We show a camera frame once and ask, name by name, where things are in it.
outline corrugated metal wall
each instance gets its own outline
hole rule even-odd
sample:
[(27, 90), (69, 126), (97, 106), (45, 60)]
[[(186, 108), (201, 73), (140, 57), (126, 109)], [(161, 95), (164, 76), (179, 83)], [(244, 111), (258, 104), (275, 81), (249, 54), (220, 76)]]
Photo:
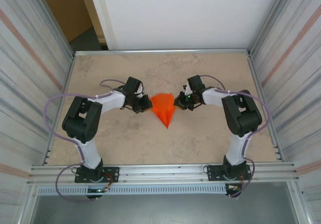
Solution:
[(321, 0), (286, 0), (253, 52), (283, 157), (297, 167), (315, 222), (321, 221), (320, 15)]
[[(49, 133), (45, 102), (61, 92), (72, 62), (40, 0), (0, 0), (0, 223), (12, 223), (31, 165), (42, 164)], [(56, 117), (58, 102), (48, 110)]]

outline doorway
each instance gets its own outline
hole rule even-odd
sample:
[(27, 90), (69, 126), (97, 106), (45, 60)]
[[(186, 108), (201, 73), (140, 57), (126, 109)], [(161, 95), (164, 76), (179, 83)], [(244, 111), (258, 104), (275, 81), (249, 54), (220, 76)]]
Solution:
[(92, 0), (45, 0), (75, 51), (108, 50)]

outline black mounting plate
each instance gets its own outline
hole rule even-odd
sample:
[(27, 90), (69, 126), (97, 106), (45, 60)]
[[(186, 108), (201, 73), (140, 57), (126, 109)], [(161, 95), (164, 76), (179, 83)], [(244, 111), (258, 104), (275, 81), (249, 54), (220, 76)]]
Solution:
[[(112, 176), (112, 182), (118, 182), (119, 178), (119, 167), (102, 167), (103, 176), (98, 181), (98, 183), (109, 183), (109, 179), (104, 176), (104, 173), (108, 173)], [(81, 172), (81, 168), (78, 167), (75, 175), (75, 183), (96, 183), (91, 180), (88, 180), (84, 177), (83, 173)]]
[(207, 168), (207, 177), (209, 181), (222, 181), (222, 180), (238, 180), (241, 181), (241, 175), (243, 175), (244, 180), (249, 180), (251, 177), (251, 169), (249, 165), (246, 165), (241, 173), (234, 178), (227, 178), (225, 176), (222, 165), (208, 165)]

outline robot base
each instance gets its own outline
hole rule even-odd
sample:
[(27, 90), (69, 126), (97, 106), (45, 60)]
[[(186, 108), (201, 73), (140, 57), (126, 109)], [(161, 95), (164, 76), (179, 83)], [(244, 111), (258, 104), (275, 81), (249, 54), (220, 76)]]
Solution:
[(109, 183), (109, 174), (112, 182), (118, 182), (119, 167), (103, 167), (102, 160), (95, 169), (89, 169), (83, 165), (77, 168), (75, 183)]
[(224, 156), (223, 165), (207, 166), (207, 176), (209, 181), (218, 181), (218, 180), (231, 180), (231, 181), (242, 181), (249, 180), (251, 177), (250, 166), (244, 161), (242, 164), (232, 166), (226, 156)]

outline aluminum frame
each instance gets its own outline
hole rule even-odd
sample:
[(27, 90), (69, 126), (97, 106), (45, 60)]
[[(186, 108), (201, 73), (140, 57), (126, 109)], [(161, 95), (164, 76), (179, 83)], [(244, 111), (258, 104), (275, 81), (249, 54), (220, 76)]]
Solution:
[[(264, 94), (261, 85), (258, 81), (252, 59), (250, 58), (246, 49), (186, 49), (186, 50), (134, 50), (134, 51), (97, 51), (97, 52), (76, 52), (77, 56), (90, 56), (90, 55), (132, 55), (132, 54), (204, 54), (204, 53), (245, 53), (251, 69), (254, 84), (256, 86), (258, 95), (264, 100)], [(75, 63), (71, 65), (64, 91), (67, 90), (70, 81), (72, 69)], [(57, 120), (55, 127), (57, 127), (58, 118), (60, 116), (63, 99), (59, 106)], [(276, 154), (280, 153), (279, 158), (282, 158), (282, 150), (278, 148), (278, 138), (273, 124), (269, 125), (271, 139), (274, 148), (277, 148)], [(52, 147), (53, 139), (50, 142), (49, 150)], [(159, 184), (195, 184), (202, 186), (209, 183), (233, 183), (233, 181), (214, 181), (209, 182), (207, 174), (203, 172), (205, 164), (184, 164), (184, 165), (115, 165), (120, 167), (119, 182), (114, 185), (159, 185)], [(25, 203), (20, 209), (18, 223), (30, 223), (33, 211), (36, 205), (38, 191), (42, 186), (54, 186), (58, 173), (65, 166), (34, 166), (31, 170), (30, 178), (27, 182), (25, 191)], [(304, 199), (299, 195), (298, 176), (292, 162), (266, 162), (256, 163), (256, 172), (252, 182), (286, 182), (289, 188), (289, 193), (294, 205), (299, 223), (311, 223), (311, 217), (308, 212)], [(74, 174), (71, 169), (68, 169), (61, 175), (59, 179), (60, 186), (69, 186), (73, 188), (84, 184), (74, 183)]]
[[(71, 74), (72, 74), (72, 70), (74, 69), (74, 65), (75, 65), (75, 57), (74, 57), (73, 61), (71, 62), (71, 65), (69, 67), (68, 74), (67, 74), (67, 79), (66, 79), (66, 82), (65, 82), (65, 85), (64, 85), (63, 89), (61, 90), (61, 93), (66, 93), (67, 92), (67, 89), (68, 89), (68, 86), (69, 86), (69, 82), (70, 82), (70, 78), (71, 78)], [(56, 118), (54, 119), (54, 122), (53, 122), (53, 125), (52, 125), (53, 131), (57, 130), (58, 123), (59, 123), (59, 118), (60, 118), (61, 111), (62, 111), (62, 107), (64, 105), (64, 101), (65, 101), (65, 97), (62, 97), (62, 98), (59, 99), (57, 115), (56, 115)], [(54, 135), (51, 135), (50, 138), (49, 138), (48, 149), (47, 149), (46, 154), (44, 155), (43, 161), (42, 161), (43, 165), (47, 164), (47, 162), (48, 162), (48, 158), (50, 157), (51, 148), (52, 148), (52, 145), (54, 143), (54, 138), (55, 138)]]
[[(247, 62), (249, 64), (249, 67), (250, 67), (250, 70), (251, 70), (251, 74), (252, 74), (252, 78), (253, 78), (253, 81), (254, 81), (254, 85), (255, 85), (257, 94), (259, 95), (259, 98), (261, 100), (266, 102), (261, 83), (259, 82), (256, 70), (254, 68), (254, 64), (253, 64), (252, 58), (249, 56), (249, 54), (247, 54)], [(264, 113), (265, 119), (267, 119), (268, 113), (267, 113), (265, 108), (263, 108), (263, 113)], [(278, 149), (278, 153), (276, 153), (277, 155), (279, 155), (279, 157), (277, 156), (278, 159), (281, 160), (281, 161), (285, 161), (285, 159), (283, 157), (284, 156), (283, 150), (279, 147), (279, 142), (280, 141), (279, 141), (278, 135), (276, 133), (276, 128), (274, 126), (273, 120), (271, 120), (270, 124), (268, 125), (268, 129), (269, 129), (269, 133), (270, 133), (270, 136), (271, 136), (271, 140), (272, 140), (273, 146)]]
[[(108, 165), (120, 167), (118, 183), (113, 185), (142, 184), (203, 184), (203, 183), (237, 183), (239, 181), (208, 181), (203, 171), (206, 164), (182, 165)], [(31, 169), (27, 185), (55, 185), (59, 172), (65, 166), (34, 166)], [(60, 185), (84, 185), (74, 183), (75, 174), (67, 169), (59, 178)], [(257, 162), (253, 182), (288, 182), (298, 181), (294, 164), (291, 162)]]
[[(175, 165), (114, 165), (120, 167), (119, 182), (115, 186), (135, 187), (140, 185), (177, 185), (184, 186), (193, 184), (195, 186), (217, 185), (218, 183), (234, 183), (237, 181), (208, 181), (207, 173), (203, 171), (206, 164), (175, 164)], [(25, 196), (27, 200), (21, 209), (20, 221), (18, 223), (30, 223), (39, 189), (45, 186), (55, 186), (58, 173), (65, 166), (34, 166), (27, 182)], [(291, 162), (257, 162), (256, 171), (252, 182), (286, 182), (295, 185), (299, 181), (295, 166)], [(67, 169), (59, 179), (59, 186), (73, 189), (84, 186), (84, 183), (74, 182), (75, 174)], [(101, 183), (91, 183), (90, 186), (101, 186)], [(303, 206), (302, 202), (293, 203), (294, 206)], [(304, 212), (299, 212), (298, 219), (305, 220)]]
[(139, 55), (139, 54), (204, 54), (204, 53), (247, 53), (246, 48), (217, 49), (159, 49), (159, 50), (110, 50), (110, 51), (76, 51), (75, 56), (97, 55)]
[(250, 47), (250, 56), (256, 56), (258, 49), (263, 44), (268, 32), (270, 31), (273, 23), (277, 20), (280, 13), (287, 7), (285, 5), (287, 0), (276, 0), (268, 17), (266, 18), (259, 34), (257, 35), (254, 43)]

